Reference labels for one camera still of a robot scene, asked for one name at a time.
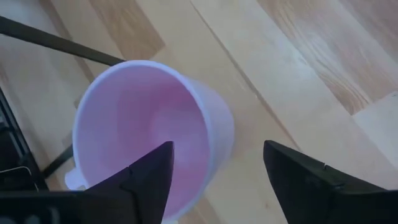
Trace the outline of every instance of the black device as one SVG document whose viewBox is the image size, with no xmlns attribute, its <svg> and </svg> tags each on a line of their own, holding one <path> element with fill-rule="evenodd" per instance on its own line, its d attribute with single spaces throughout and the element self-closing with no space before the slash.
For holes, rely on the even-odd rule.
<svg viewBox="0 0 398 224">
<path fill-rule="evenodd" d="M 0 223 L 160 224 L 169 196 L 173 142 L 81 192 L 0 193 Z"/>
<path fill-rule="evenodd" d="M 289 224 L 398 223 L 397 190 L 385 190 L 274 141 L 264 143 L 264 163 Z"/>
</svg>

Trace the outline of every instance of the black tripod leg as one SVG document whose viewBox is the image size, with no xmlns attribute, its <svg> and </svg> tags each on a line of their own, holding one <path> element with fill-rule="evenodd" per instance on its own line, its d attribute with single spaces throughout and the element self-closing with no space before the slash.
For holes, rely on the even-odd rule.
<svg viewBox="0 0 398 224">
<path fill-rule="evenodd" d="M 74 43 L 70 40 L 12 21 L 3 16 L 0 16 L 0 34 L 83 57 L 109 66 L 116 65 L 117 63 L 124 61 L 120 58 Z"/>
</svg>

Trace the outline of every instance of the wooden floor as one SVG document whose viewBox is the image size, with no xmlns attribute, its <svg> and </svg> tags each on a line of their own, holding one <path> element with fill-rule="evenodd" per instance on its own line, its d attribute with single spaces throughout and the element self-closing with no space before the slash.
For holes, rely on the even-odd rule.
<svg viewBox="0 0 398 224">
<path fill-rule="evenodd" d="M 286 223 L 264 140 L 398 189 L 395 0 L 0 0 L 0 15 L 108 54 L 155 60 L 216 89 L 233 158 L 180 223 Z M 43 169 L 71 143 L 106 66 L 0 36 L 0 85 Z M 68 161 L 49 178 L 64 189 Z"/>
</svg>

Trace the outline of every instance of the white plastic cup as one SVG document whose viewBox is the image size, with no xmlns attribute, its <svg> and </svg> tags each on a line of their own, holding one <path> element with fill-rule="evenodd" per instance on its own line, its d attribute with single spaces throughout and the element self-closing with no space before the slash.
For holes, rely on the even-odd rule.
<svg viewBox="0 0 398 224">
<path fill-rule="evenodd" d="M 161 63 L 133 60 L 109 67 L 89 86 L 73 126 L 76 168 L 71 190 L 119 172 L 165 141 L 174 142 L 174 172 L 164 221 L 199 200 L 234 142 L 233 116 L 206 85 Z"/>
</svg>

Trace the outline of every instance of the cup rim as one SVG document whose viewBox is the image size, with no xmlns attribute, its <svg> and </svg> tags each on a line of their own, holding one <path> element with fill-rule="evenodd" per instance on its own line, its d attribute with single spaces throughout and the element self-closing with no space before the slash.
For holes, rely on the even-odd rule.
<svg viewBox="0 0 398 224">
<path fill-rule="evenodd" d="M 79 155 L 77 153 L 77 147 L 76 146 L 76 137 L 77 137 L 77 129 L 78 129 L 78 124 L 80 124 L 80 119 L 81 119 L 81 114 L 83 111 L 83 108 L 86 105 L 86 102 L 90 95 L 92 94 L 93 90 L 100 84 L 102 83 L 106 78 L 108 78 L 110 75 L 113 73 L 128 68 L 128 67 L 135 67 L 135 66 L 147 66 L 147 67 L 152 67 L 152 68 L 157 68 L 165 73 L 168 73 L 169 75 L 172 75 L 174 78 L 176 78 L 187 90 L 188 92 L 192 95 L 193 99 L 195 100 L 195 103 L 197 104 L 199 110 L 201 111 L 201 115 L 203 116 L 203 119 L 205 121 L 205 126 L 207 130 L 207 138 L 208 138 L 208 144 L 210 148 L 210 160 L 207 165 L 207 170 L 206 170 L 206 175 L 205 178 L 199 188 L 199 191 L 197 192 L 196 196 L 194 196 L 182 209 L 180 209 L 176 214 L 173 214 L 169 217 L 164 217 L 163 222 L 169 222 L 169 221 L 174 221 L 180 218 L 183 214 L 187 213 L 200 199 L 201 195 L 205 191 L 205 188 L 209 181 L 212 178 L 213 175 L 213 169 L 215 168 L 215 152 L 214 152 L 214 146 L 215 146 L 215 139 L 213 135 L 213 128 L 211 125 L 210 121 L 210 115 L 205 109 L 205 104 L 200 98 L 199 94 L 197 91 L 195 91 L 195 88 L 193 85 L 190 83 L 190 80 L 178 73 L 178 71 L 162 64 L 159 62 L 155 61 L 150 61 L 150 60 L 129 60 L 125 62 L 121 62 L 119 64 L 113 65 L 109 67 L 107 70 L 105 70 L 103 73 L 101 73 L 97 78 L 94 79 L 94 81 L 89 85 L 85 93 L 83 94 L 83 97 L 80 100 L 78 109 L 76 111 L 76 116 L 75 116 L 75 122 L 73 124 L 73 129 L 72 129 L 72 144 L 73 144 L 73 156 L 75 160 L 75 165 L 78 170 L 81 172 L 81 167 L 80 167 L 80 159 Z M 83 173 L 81 173 L 84 181 L 85 181 L 85 187 L 87 187 L 86 183 L 86 178 Z"/>
</svg>

